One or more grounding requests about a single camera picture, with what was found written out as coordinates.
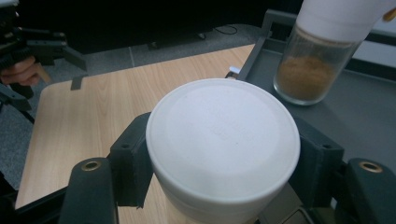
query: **brown powder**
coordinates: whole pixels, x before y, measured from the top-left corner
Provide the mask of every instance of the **brown powder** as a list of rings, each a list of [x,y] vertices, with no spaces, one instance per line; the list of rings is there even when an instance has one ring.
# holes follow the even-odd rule
[[[292,98],[314,101],[326,93],[334,79],[335,73],[328,64],[305,56],[283,62],[278,68],[276,83]]]

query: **gray carpet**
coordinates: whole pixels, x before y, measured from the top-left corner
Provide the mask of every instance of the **gray carpet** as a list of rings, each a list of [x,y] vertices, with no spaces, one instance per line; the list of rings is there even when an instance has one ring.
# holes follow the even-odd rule
[[[87,71],[75,67],[64,59],[58,59],[54,66],[45,68],[51,75],[52,83],[57,83],[71,80],[73,77],[95,76],[145,64],[254,44],[259,38],[260,31],[259,27],[233,24],[217,27],[211,32],[204,33],[205,38],[198,35],[182,36],[157,43],[157,48],[152,45],[141,45],[84,55],[88,65]],[[40,82],[33,86],[35,96],[29,100],[33,108],[29,114],[33,117],[40,92],[48,85]],[[18,110],[10,105],[3,106],[0,113],[0,171],[14,189],[18,189],[21,182],[32,130],[33,124]]]

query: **wooden table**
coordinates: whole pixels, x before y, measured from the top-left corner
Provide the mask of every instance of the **wooden table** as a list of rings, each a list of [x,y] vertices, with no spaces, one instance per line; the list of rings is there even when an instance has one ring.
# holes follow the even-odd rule
[[[84,77],[77,91],[70,91],[71,81],[49,85],[40,96],[16,207],[66,187],[77,163],[106,157],[132,120],[166,93],[197,79],[225,77],[230,66],[243,66],[253,47]],[[145,207],[119,207],[120,223],[168,223],[166,205],[154,176]]]

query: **dark gray surface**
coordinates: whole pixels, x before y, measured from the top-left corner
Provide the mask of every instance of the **dark gray surface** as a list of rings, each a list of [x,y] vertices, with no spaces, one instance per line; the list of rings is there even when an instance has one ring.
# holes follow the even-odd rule
[[[54,66],[45,68],[52,78],[52,83],[57,83],[72,80],[74,77],[95,76],[145,64],[254,44],[261,31],[260,27],[251,25],[232,24],[232,26],[237,29],[236,34],[233,34],[235,32],[233,27],[222,26],[205,33],[205,39],[197,35],[182,36],[158,43],[157,49],[151,45],[139,45],[87,54],[84,58],[88,71],[83,71],[63,59],[56,60]],[[29,100],[33,108],[29,113],[33,117],[40,92],[48,85],[41,82],[33,86],[35,95]],[[12,106],[3,107],[0,113],[0,171],[15,189],[19,188],[32,130],[33,125],[19,111]]]
[[[264,42],[271,45],[261,38],[242,68],[246,81],[271,92],[293,116],[309,122],[343,147],[345,161],[373,160],[396,173],[395,81],[344,70],[323,101],[311,106],[293,105],[275,92],[273,77],[282,55],[268,50]]]

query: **person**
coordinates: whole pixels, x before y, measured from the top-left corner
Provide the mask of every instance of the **person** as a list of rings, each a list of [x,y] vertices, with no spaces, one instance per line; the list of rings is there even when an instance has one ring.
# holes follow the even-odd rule
[[[0,80],[3,84],[20,83],[22,86],[34,86],[40,81],[38,72],[41,64],[30,56],[25,60],[0,71]]]

